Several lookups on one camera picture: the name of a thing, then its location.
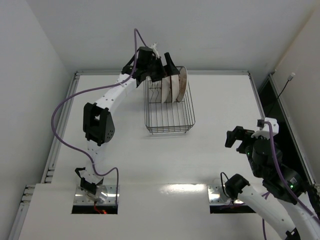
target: black power cord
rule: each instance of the black power cord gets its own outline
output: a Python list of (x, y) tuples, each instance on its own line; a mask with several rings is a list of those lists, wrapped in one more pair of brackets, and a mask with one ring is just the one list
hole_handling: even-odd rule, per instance
[(222, 191), (223, 191), (224, 195), (226, 195), (228, 198), (230, 198), (229, 195), (227, 195), (226, 191), (225, 191), (223, 175), (226, 177), (227, 180), (229, 180), (229, 178), (228, 178), (227, 174), (225, 174), (225, 172), (223, 172), (223, 171), (220, 172), (221, 188), (222, 188)]
[(270, 108), (269, 112), (265, 115), (266, 117), (268, 117), (269, 114), (271, 113), (272, 109), (274, 109), (274, 106), (276, 105), (276, 103), (277, 103), (278, 99), (280, 98), (281, 94), (284, 92), (284, 90), (286, 89), (288, 83), (295, 77), (295, 75), (296, 75), (295, 73), (291, 73), (291, 75), (288, 77), (288, 79), (287, 79), (284, 87), (282, 88), (282, 91), (279, 93), (279, 95), (278, 95), (278, 96), (276, 97), (276, 99), (274, 100), (273, 105), (272, 105), (272, 107)]

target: rack wire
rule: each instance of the rack wire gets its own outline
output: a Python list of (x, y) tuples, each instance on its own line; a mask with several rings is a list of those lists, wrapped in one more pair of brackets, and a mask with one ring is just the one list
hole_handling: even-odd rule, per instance
[(151, 134), (186, 133), (196, 122), (189, 83), (181, 102), (161, 103), (162, 82), (144, 81), (144, 122)]

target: black cable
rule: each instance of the black cable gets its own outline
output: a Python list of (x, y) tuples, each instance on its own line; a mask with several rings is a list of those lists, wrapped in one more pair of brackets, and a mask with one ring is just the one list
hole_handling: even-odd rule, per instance
[(273, 105), (272, 105), (272, 107), (270, 108), (269, 112), (267, 113), (266, 117), (268, 117), (268, 116), (269, 116), (269, 114), (271, 113), (272, 109), (274, 109), (274, 106), (276, 105), (276, 103), (277, 103), (277, 101), (278, 101), (279, 97), (280, 97), (280, 96), (281, 96), (281, 94), (284, 92), (284, 90), (285, 90), (286, 86), (287, 86), (287, 85), (288, 85), (288, 83), (291, 81), (291, 79), (290, 79), (290, 80), (288, 79), (288, 80), (286, 81), (286, 83), (285, 83), (285, 85), (284, 85), (284, 87), (283, 87), (282, 91), (279, 93), (279, 95), (278, 95), (278, 96), (276, 97), (276, 99), (274, 100)]
[(222, 178), (223, 178), (222, 175), (224, 175), (227, 180), (229, 180), (229, 178), (228, 178), (227, 174), (225, 174), (223, 171), (220, 172), (220, 180), (221, 180), (222, 191), (223, 191), (224, 195), (226, 195), (228, 198), (230, 198), (229, 195), (226, 194), (225, 186), (224, 186), (224, 181), (223, 181), (223, 179), (222, 179)]

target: white table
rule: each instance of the white table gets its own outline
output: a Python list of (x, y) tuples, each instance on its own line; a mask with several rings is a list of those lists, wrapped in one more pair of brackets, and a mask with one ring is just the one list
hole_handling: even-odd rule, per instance
[[(76, 91), (113, 84), (116, 79), (116, 75), (82, 75)], [(51, 184), (36, 185), (19, 239), (263, 240), (257, 214), (210, 214), (206, 187), (224, 171), (229, 176), (239, 173), (266, 192), (246, 156), (236, 152), (236, 144), (232, 149), (224, 147), (226, 132), (235, 126), (257, 129), (261, 115), (251, 80), (248, 75), (207, 74), (190, 75), (189, 83), (195, 125), (185, 135), (149, 134), (143, 86), (112, 116), (116, 131), (108, 144), (105, 167), (119, 168), (118, 215), (71, 214), (80, 183), (74, 170), (85, 166), (86, 156), (62, 146)], [(83, 107), (105, 92), (74, 99), (63, 136), (66, 142), (86, 148)], [(104, 182), (114, 184), (115, 176), (110, 174)], [(269, 201), (280, 208), (272, 197)], [(268, 225), (267, 235), (279, 239)]]

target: white wall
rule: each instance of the white wall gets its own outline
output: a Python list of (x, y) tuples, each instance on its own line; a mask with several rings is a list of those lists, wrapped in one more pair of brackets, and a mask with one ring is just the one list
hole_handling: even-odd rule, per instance
[(50, 118), (71, 76), (25, 0), (0, 0), (0, 239), (26, 184), (41, 180)]
[(27, 0), (73, 73), (120, 69), (133, 28), (189, 69), (249, 70), (257, 85), (317, 0)]
[(320, 181), (320, 7), (288, 49), (274, 74), (278, 93), (290, 73), (296, 75), (280, 99), (300, 138), (314, 177)]

